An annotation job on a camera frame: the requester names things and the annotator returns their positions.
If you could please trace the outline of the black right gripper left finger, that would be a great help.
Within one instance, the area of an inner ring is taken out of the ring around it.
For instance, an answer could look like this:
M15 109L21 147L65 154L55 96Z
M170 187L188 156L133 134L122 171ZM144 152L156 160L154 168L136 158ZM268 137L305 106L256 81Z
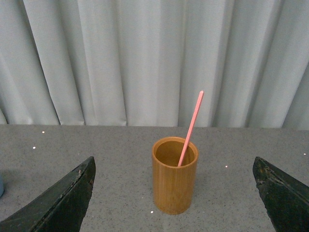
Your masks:
M0 223L2 232L78 232L93 192L93 156Z

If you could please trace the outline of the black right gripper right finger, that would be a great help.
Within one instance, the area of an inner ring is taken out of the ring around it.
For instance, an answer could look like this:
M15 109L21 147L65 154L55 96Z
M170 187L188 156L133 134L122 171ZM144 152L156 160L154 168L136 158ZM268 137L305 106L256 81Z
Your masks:
M309 187L261 157L253 175L267 215L277 232L309 230Z

